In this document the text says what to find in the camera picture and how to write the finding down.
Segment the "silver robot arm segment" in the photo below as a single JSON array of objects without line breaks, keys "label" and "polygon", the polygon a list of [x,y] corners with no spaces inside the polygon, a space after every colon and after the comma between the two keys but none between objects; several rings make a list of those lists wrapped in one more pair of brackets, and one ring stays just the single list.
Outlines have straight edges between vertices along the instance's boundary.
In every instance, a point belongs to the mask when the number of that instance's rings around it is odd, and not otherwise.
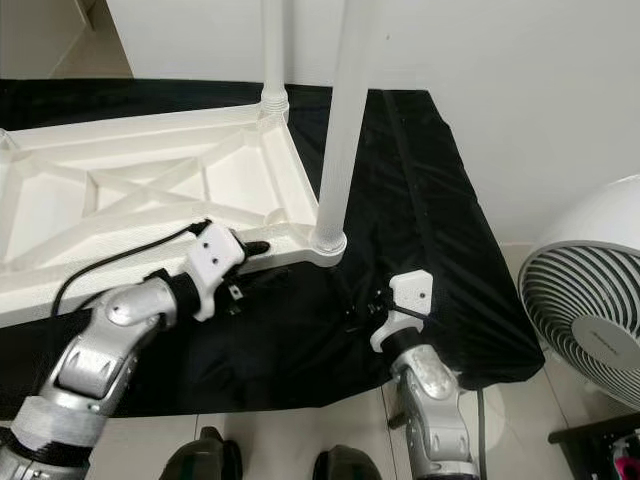
[{"label": "silver robot arm segment", "polygon": [[0,480],[76,480],[122,398],[141,348],[176,323],[178,311],[205,320],[213,294],[247,253],[232,232],[210,224],[182,272],[106,292],[91,322],[67,346],[37,396],[27,397],[0,447]]},{"label": "silver robot arm segment", "polygon": [[419,335],[431,311],[433,278],[424,270],[396,275],[393,306],[371,337],[390,369],[406,416],[407,447],[416,480],[475,480],[469,433],[458,408],[456,377]]}]

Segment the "black fabric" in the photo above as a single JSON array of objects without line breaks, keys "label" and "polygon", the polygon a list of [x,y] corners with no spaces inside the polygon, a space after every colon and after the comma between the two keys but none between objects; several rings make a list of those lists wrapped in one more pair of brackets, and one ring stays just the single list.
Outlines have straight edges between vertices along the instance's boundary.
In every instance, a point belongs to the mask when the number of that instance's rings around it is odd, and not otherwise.
[{"label": "black fabric", "polygon": [[[331,91],[288,91],[291,135],[317,194]],[[0,127],[16,130],[250,104],[260,86],[2,81],[0,92]],[[296,264],[243,277],[239,311],[223,306],[213,321],[184,320],[159,335],[118,413],[321,406],[380,385],[389,374],[369,336],[385,312],[371,306],[391,276],[418,268],[434,275],[433,313],[421,336],[461,372],[464,387],[526,380],[542,366],[451,130],[427,92],[369,92],[345,232],[349,245],[337,267]],[[1,416],[15,414],[29,391],[51,321],[0,332]],[[86,318],[54,321],[61,350]]]}]

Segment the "fan grille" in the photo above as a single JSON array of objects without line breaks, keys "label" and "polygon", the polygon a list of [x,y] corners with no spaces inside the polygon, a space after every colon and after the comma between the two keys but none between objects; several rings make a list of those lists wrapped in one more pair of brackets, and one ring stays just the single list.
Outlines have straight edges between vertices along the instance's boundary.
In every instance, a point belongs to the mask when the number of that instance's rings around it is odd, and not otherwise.
[{"label": "fan grille", "polygon": [[640,369],[606,365],[574,337],[573,322],[585,316],[612,322],[638,340],[640,258],[595,246],[547,250],[522,276],[522,299],[549,344],[593,383],[640,408]]}]

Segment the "white fan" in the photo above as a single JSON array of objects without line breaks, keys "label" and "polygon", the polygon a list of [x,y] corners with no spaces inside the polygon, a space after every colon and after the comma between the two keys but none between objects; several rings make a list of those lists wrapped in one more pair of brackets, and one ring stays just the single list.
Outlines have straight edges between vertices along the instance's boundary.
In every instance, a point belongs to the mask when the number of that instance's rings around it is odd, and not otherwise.
[{"label": "white fan", "polygon": [[540,335],[594,384],[640,409],[640,175],[563,217],[520,270]]}]

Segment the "black wire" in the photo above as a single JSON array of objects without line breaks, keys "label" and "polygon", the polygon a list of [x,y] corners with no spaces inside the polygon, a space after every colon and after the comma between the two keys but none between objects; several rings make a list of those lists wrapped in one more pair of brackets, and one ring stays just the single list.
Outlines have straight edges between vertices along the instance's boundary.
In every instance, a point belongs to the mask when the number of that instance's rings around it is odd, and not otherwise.
[{"label": "black wire", "polygon": [[484,391],[478,390],[478,464],[480,468],[480,480],[487,480],[487,452],[485,438],[485,418],[484,418]]},{"label": "black wire", "polygon": [[58,313],[60,310],[60,303],[62,302],[62,297],[64,296],[64,292],[66,292],[69,286],[81,276],[86,275],[87,273],[89,273],[92,270],[95,270],[96,268],[104,267],[109,263],[117,262],[118,260],[122,260],[123,258],[129,257],[131,255],[136,255],[140,252],[144,252],[145,250],[149,250],[151,248],[155,248],[159,245],[162,245],[163,243],[170,242],[174,238],[177,238],[180,235],[182,235],[183,233],[191,231],[192,228],[193,226],[189,225],[188,227],[178,230],[177,232],[172,233],[171,235],[167,235],[166,237],[156,240],[155,242],[147,243],[145,245],[132,248],[131,250],[127,250],[125,252],[117,253],[115,255],[112,255],[111,257],[103,258],[102,260],[99,260],[95,263],[92,263],[91,265],[87,265],[86,267],[78,270],[76,273],[74,273],[69,278],[67,278],[65,282],[62,284],[62,286],[58,289],[58,293],[56,293],[56,297],[53,300],[53,304],[51,306],[51,316],[52,317],[58,316]]},{"label": "black wire", "polygon": [[429,321],[429,315],[425,315],[424,313],[416,312],[414,310],[409,310],[408,308],[401,307],[400,305],[393,304],[389,310],[395,310],[396,312],[404,313],[405,315],[409,315],[411,317],[415,317],[418,320]]},{"label": "black wire", "polygon": [[102,296],[102,294],[106,292],[106,290],[102,290],[100,292],[96,292],[93,295],[89,295],[87,298],[85,298],[82,303],[80,305],[78,305],[73,312],[79,312],[80,310],[84,310],[85,308],[87,308],[87,306],[93,302],[94,300],[97,300],[98,298],[100,298]]}]

